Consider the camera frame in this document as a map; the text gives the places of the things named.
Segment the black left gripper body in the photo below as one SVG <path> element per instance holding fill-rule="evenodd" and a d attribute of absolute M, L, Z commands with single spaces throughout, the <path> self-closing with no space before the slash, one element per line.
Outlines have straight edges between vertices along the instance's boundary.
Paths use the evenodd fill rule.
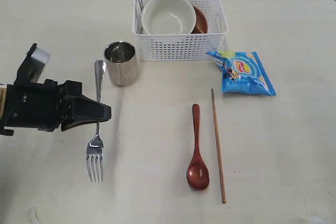
<path fill-rule="evenodd" d="M 46 79 L 44 83 L 9 84 L 6 90 L 1 135 L 13 136 L 9 127 L 52 132 L 67 118 L 70 98 L 82 95 L 82 83 L 67 80 L 63 84 Z"/>

